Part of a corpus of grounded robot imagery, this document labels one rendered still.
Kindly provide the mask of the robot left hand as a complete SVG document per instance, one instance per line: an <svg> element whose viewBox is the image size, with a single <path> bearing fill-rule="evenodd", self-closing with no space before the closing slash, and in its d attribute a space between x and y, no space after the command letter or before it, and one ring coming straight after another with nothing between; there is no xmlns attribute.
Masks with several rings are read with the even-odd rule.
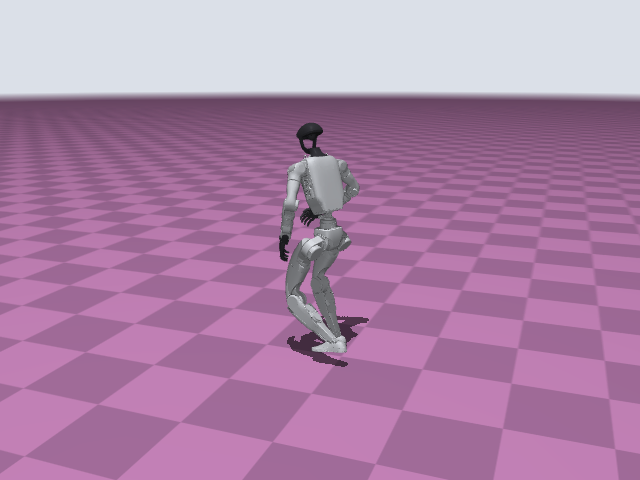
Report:
<svg viewBox="0 0 640 480"><path fill-rule="evenodd" d="M288 242L289 242L289 240L288 240L288 239L289 239L289 236L288 236L288 235L282 235L282 238L280 238L280 236L279 236L279 240L280 240L280 243L279 243L280 258L281 258L283 261L286 261L286 262L287 262L287 260L288 260L288 258L287 258L287 257L289 257L289 256L288 256L288 255L286 255L285 253L289 253L289 251L286 251L284 248L285 248L285 244L287 245L287 244L288 244ZM284 253L284 252L285 252L285 253Z"/></svg>

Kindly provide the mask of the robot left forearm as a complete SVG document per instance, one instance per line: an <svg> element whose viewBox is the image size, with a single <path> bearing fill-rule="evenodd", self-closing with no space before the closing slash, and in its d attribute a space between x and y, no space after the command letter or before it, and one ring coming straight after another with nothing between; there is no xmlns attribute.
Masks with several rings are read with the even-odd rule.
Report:
<svg viewBox="0 0 640 480"><path fill-rule="evenodd" d="M280 238L282 238L282 235L288 235L289 236L288 240L290 240L292 229L293 229L293 220L295 218L295 213L293 211L285 210L285 203L286 203L286 198L283 202Z"/></svg>

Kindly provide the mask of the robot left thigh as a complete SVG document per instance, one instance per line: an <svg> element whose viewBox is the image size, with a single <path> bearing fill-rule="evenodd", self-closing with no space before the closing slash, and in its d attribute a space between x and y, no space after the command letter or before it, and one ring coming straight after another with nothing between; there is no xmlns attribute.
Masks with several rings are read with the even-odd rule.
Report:
<svg viewBox="0 0 640 480"><path fill-rule="evenodd" d="M324 240L319 236L312 239L304 238L299 242L291 256L286 273L286 300L290 295L296 295L306 305L307 298L299 289L310 269L311 261L320 257L323 247Z"/></svg>

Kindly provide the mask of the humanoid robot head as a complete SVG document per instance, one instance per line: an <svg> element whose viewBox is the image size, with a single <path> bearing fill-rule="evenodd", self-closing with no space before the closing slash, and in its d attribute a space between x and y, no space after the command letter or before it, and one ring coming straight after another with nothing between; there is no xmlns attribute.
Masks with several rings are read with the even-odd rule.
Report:
<svg viewBox="0 0 640 480"><path fill-rule="evenodd" d="M296 136L300 141L300 145L303 151L307 154L310 154L311 155L310 157L327 156L326 154L322 153L322 151L320 150L320 147L316 147L317 137L322 133L323 133L322 127L316 123L307 123L298 130ZM303 140L308 140L308 139L313 140L312 148L309 148L309 149L305 148L303 143Z"/></svg>

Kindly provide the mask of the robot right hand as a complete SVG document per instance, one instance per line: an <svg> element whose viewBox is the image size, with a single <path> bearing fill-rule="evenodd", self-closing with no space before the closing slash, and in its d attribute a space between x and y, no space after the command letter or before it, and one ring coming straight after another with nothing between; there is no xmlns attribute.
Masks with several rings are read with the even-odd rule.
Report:
<svg viewBox="0 0 640 480"><path fill-rule="evenodd" d="M305 215L305 216L304 216L304 215ZM310 215L311 215L311 216L310 216ZM322 214L319 214L319 215L322 215ZM305 209L305 210L303 211L303 214L300 216L300 220L302 219L302 220L301 220L301 223L303 223L303 220L306 218L306 219L305 219L305 221L304 221L304 225L305 225L305 224L306 224L306 222L310 219L310 220L308 221L308 223L307 223L307 227L308 227L308 226L309 226L309 224L310 224L313 220L317 219L319 215L314 215L314 214L312 213L311 209L310 209L310 208L307 208L307 209ZM303 217L303 216L304 216L304 217ZM302 217L303 217L303 218L302 218ZM312 218L312 217L313 217L313 218Z"/></svg>

